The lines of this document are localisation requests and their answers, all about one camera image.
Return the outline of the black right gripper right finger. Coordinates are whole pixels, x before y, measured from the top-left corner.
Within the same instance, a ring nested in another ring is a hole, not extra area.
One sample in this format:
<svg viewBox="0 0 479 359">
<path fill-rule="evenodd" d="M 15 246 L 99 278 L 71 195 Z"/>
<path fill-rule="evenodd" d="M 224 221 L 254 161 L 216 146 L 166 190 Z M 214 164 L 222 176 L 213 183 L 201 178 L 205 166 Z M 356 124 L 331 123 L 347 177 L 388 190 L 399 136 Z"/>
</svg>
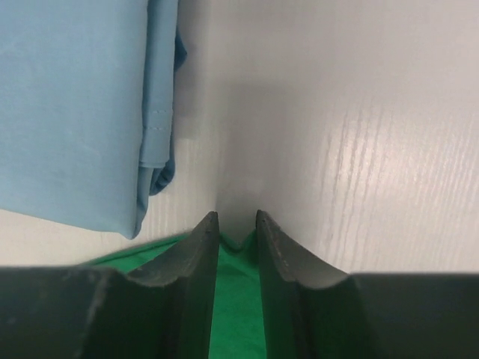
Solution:
<svg viewBox="0 0 479 359">
<path fill-rule="evenodd" d="M 256 236 L 268 358 L 478 356 L 476 274 L 348 274 L 264 211 Z"/>
</svg>

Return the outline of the green t-shirt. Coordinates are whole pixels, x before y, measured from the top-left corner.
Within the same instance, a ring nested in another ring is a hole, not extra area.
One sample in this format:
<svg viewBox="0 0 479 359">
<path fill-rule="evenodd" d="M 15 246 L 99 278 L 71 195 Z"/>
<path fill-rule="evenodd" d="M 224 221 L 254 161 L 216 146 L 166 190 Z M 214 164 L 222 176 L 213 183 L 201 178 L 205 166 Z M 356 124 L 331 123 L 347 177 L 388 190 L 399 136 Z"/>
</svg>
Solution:
<svg viewBox="0 0 479 359">
<path fill-rule="evenodd" d="M 256 232 L 235 251 L 222 236 L 219 247 L 210 358 L 266 357 Z"/>
</svg>

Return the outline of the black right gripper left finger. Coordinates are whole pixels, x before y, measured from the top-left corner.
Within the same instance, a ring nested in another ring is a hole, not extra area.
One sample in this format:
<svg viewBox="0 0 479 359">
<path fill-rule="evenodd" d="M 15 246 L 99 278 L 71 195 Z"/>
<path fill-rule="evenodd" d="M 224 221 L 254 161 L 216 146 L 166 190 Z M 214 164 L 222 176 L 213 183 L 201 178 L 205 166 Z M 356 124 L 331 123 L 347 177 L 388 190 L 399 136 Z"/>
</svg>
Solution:
<svg viewBox="0 0 479 359">
<path fill-rule="evenodd" d="M 219 221 L 128 273 L 107 266 L 1 269 L 3 358 L 206 358 Z"/>
</svg>

